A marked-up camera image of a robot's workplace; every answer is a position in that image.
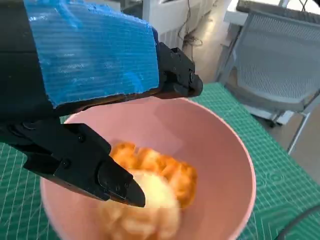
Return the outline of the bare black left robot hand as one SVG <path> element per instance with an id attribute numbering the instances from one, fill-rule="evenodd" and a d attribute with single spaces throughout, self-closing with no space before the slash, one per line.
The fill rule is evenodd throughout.
<path id="1" fill-rule="evenodd" d="M 145 194 L 111 145 L 63 116 L 154 96 L 196 97 L 203 82 L 146 21 L 83 0 L 0 3 L 0 140 L 24 168 L 73 192 L 144 207 Z"/>

